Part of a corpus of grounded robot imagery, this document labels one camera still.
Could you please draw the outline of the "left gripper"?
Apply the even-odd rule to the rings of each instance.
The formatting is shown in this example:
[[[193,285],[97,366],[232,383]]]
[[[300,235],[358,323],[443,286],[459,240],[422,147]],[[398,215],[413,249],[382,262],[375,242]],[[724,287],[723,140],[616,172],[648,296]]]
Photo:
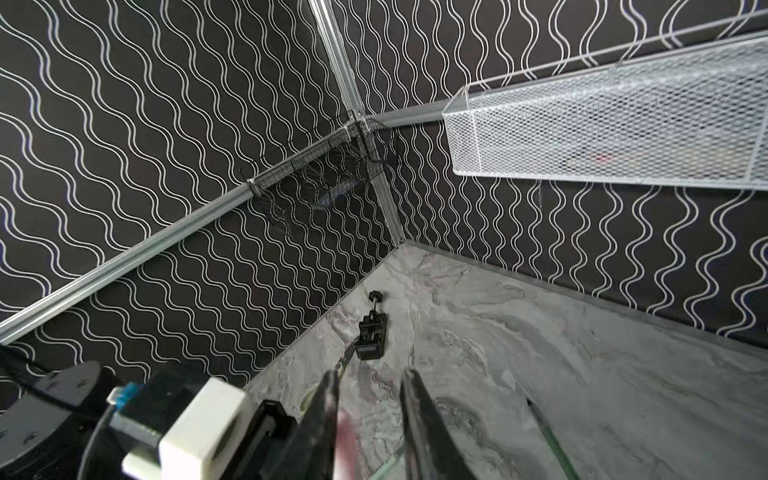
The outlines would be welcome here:
[[[298,422],[277,400],[263,400],[222,479],[265,479],[282,456]]]

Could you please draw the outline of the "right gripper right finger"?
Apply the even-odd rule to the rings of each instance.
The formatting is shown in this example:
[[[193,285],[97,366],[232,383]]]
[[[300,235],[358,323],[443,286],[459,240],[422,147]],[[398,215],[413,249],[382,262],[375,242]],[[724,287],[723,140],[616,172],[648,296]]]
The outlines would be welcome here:
[[[475,479],[420,374],[403,371],[400,387],[407,479]]]

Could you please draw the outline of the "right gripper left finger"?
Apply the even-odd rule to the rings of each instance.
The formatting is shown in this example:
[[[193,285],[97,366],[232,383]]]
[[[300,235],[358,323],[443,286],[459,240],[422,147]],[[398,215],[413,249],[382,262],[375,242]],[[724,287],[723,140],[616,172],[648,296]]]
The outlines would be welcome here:
[[[328,370],[267,479],[332,479],[338,403],[339,375]]]

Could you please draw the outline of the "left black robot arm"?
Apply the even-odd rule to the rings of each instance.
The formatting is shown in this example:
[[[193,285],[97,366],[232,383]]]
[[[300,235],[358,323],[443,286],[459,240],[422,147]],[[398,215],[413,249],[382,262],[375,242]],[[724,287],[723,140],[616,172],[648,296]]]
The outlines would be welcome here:
[[[121,385],[95,361],[45,375],[1,416],[4,479],[262,479],[297,427],[172,362]]]

